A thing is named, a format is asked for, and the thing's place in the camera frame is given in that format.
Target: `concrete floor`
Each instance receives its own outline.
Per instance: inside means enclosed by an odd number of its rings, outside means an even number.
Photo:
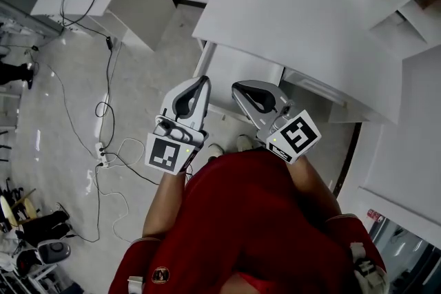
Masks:
[[[111,84],[116,129],[110,151],[116,152],[124,138],[145,142],[147,133],[154,128],[154,117],[159,113],[165,93],[192,77],[201,50],[191,34],[201,12],[198,8],[179,6],[155,53],[122,46]],[[50,65],[63,81],[73,125],[92,152],[101,126],[101,119],[95,116],[94,110],[107,91],[105,68],[108,56],[103,37],[92,39],[67,33],[41,48],[37,57],[38,61]],[[15,50],[14,55],[7,59],[15,63],[26,60],[23,50]],[[42,63],[32,90],[23,91],[17,141],[11,153],[12,179],[25,190],[37,188],[32,200],[43,214],[51,212],[55,203],[61,202],[70,212],[74,229],[83,237],[95,240],[97,196],[92,176],[97,162],[72,132],[63,105],[61,84],[52,70]],[[104,143],[110,138],[111,127],[112,119],[107,115],[101,132]],[[325,182],[332,183],[334,187],[351,140],[353,125],[319,124],[318,127],[323,137],[308,157]],[[254,135],[250,124],[229,117],[223,120],[214,113],[208,114],[205,129],[210,134],[206,147],[215,142],[228,151],[234,149],[239,134]],[[193,163],[195,172],[206,161],[204,149]],[[136,162],[142,151],[140,144],[128,140],[121,156],[127,162]],[[161,172],[146,167],[143,160],[144,157],[133,167],[141,175],[159,182]],[[156,186],[125,167],[101,169],[99,185],[103,193],[118,191],[126,197],[130,213],[114,228],[123,239],[137,239]],[[99,224],[101,239],[94,244],[79,238],[68,240],[72,245],[72,255],[62,267],[88,293],[107,293],[128,247],[128,242],[118,239],[112,232],[112,224],[125,212],[122,197],[103,196]]]

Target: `sleeve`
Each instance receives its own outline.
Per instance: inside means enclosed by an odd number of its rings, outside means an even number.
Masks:
[[[161,241],[156,238],[141,238],[135,240],[125,252],[112,284],[109,294],[128,294],[128,279],[130,276],[144,277],[148,272]]]
[[[352,244],[361,243],[366,252],[365,257],[386,271],[380,253],[357,216],[344,214],[328,219],[325,223],[325,233],[348,251],[351,250]]]

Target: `desk drawer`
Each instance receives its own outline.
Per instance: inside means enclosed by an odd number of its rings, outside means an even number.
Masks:
[[[249,122],[232,98],[232,84],[260,80],[278,85],[283,69],[279,64],[208,41],[194,77],[207,75],[212,83],[209,110]]]

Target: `white desk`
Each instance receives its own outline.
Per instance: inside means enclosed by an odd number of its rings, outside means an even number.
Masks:
[[[365,1],[209,0],[193,36],[272,61],[290,69],[287,81],[396,123],[402,62],[364,28]]]
[[[78,19],[91,2],[65,0],[66,17]],[[60,7],[61,0],[38,0],[31,14],[47,15],[60,22]],[[154,50],[174,9],[172,0],[96,0],[80,23],[94,30],[98,26],[126,43],[144,43]]]

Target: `white power strip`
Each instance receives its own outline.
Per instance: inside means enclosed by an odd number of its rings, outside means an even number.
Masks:
[[[96,157],[99,162],[103,163],[103,167],[107,168],[109,167],[109,162],[107,161],[107,157],[104,154],[104,146],[102,143],[95,144],[95,150],[96,150]]]

